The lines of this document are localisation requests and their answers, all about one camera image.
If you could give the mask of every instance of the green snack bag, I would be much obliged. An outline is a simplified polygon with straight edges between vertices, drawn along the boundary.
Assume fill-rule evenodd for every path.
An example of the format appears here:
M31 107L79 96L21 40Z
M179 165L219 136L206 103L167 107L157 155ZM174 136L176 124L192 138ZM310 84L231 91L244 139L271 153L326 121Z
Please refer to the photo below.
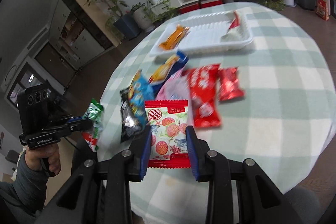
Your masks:
M93 128L87 132L82 132L84 140L86 140L87 144L93 152L97 152L98 150L97 142L100 133L104 129L102 123L103 113L104 107L95 99L92 99L88 109L83 115L83 118L88 118L93 121Z

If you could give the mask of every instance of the red gift box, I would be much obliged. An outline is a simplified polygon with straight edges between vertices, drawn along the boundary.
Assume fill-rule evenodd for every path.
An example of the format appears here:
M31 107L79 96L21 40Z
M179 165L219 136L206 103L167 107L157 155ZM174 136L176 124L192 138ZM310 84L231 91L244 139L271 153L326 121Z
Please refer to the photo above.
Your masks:
M222 0L204 0L201 2L201 8L216 6L223 4Z
M185 6L183 8L180 8L180 13L181 14L184 14L184 13L187 13L187 12L191 12L191 11L194 11L194 10L198 10L200 9L201 6L199 3L194 3L194 4L190 4L188 6Z

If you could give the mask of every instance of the red snack bag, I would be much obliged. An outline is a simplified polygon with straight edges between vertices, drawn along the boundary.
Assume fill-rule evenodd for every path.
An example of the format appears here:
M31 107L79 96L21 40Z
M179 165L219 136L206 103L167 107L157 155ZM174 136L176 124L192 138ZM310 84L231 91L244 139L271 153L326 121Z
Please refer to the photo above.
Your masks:
M217 127L221 120L215 108L216 82L219 64L191 69L189 78L190 96L195 127Z
M238 68L227 68L219 70L220 77L220 94L219 100L230 100L242 97L245 92L239 88L239 80L237 78Z
M316 14L322 17L325 21L329 20L329 12L327 9L327 4L324 0L317 1Z
M145 110L152 130L148 167L190 167L185 134L188 100L145 101Z

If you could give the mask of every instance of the red wrapper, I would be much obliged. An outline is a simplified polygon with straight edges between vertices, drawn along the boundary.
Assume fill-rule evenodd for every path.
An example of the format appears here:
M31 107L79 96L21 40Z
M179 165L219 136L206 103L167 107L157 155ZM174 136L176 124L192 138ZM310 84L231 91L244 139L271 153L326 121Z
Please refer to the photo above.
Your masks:
M239 80L237 78L238 68L227 68L219 70L220 77L220 95L219 100L230 100L242 97L245 92L239 88Z
M191 69L188 74L194 112L194 126L207 128L221 125L215 107L219 64Z

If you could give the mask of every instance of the floor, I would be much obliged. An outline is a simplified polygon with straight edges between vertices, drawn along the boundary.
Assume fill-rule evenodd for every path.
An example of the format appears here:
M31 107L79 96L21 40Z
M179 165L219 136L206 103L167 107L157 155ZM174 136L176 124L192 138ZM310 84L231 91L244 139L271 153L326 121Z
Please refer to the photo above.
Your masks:
M335 82L336 20L331 17L328 22L325 22L316 16L314 12L303 10L300 7L285 7L280 13L300 25L316 41L329 65ZM65 97L68 99L68 103L64 105L66 110L74 115L82 115L88 107L91 98L99 100L115 68L145 37L146 34L142 33L132 41L124 41L117 48L105 53L84 67L65 93ZM78 134L72 136L73 140L77 138ZM48 200L70 176L69 163L73 149L65 141L62 141L60 146L61 153L63 154L61 155L63 165L62 173L53 179L53 183L48 185L52 188L48 190ZM329 146L320 155L310 175L300 183L312 189L318 195L323 210L327 208L336 193L335 157L336 138L332 140Z

